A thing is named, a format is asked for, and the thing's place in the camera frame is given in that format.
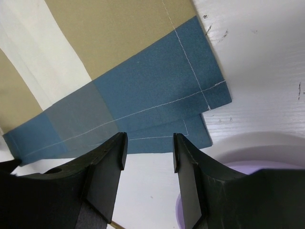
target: tan fabric stripe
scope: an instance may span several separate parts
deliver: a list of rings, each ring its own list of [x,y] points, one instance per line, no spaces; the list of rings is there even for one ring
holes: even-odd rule
[[[42,112],[15,67],[0,49],[0,126],[4,133]]]
[[[96,79],[171,31],[162,0],[46,0],[63,34]],[[175,27],[193,16],[190,0],[164,0]]]

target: purple object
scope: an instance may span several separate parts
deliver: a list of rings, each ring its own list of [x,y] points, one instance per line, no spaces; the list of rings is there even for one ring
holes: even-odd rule
[[[281,162],[273,162],[273,161],[236,161],[225,164],[225,166],[230,167],[238,172],[244,174],[251,174],[256,172],[257,170],[263,168],[286,168],[286,169],[304,169],[300,166],[290,165]],[[185,229],[184,218],[183,218],[183,209],[181,202],[181,195],[179,194],[176,202],[176,217],[179,224],[180,229]]]

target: white table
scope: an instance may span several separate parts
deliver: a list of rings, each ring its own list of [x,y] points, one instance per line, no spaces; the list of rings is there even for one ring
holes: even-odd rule
[[[205,30],[209,30],[207,37],[233,98],[231,104],[204,113],[214,143],[204,151],[216,157],[220,151],[241,147],[245,142],[252,146],[264,141],[302,145],[305,2],[194,0],[194,3]],[[65,162],[42,160],[17,172],[45,172]],[[113,220],[127,229],[177,229],[178,194],[172,153],[128,155]]]

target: scuff mark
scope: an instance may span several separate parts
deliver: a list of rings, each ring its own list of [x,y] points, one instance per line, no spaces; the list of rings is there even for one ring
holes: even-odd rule
[[[224,40],[224,38],[226,38],[226,36],[227,36],[228,34],[229,34],[229,30],[227,29],[227,30],[225,31],[223,37],[220,39],[219,42],[222,42],[222,41]]]
[[[300,100],[300,96],[301,96],[301,82],[299,83],[299,98],[298,98],[298,100]]]
[[[205,35],[208,34],[208,32],[211,30],[211,28],[212,28],[212,24],[210,25],[210,27],[209,27],[208,30],[206,31]]]

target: striped fabric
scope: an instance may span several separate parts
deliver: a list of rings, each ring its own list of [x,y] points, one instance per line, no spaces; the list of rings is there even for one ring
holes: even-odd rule
[[[200,113],[231,102],[190,0],[0,1],[0,126],[30,163],[118,131],[129,153],[211,145]]]

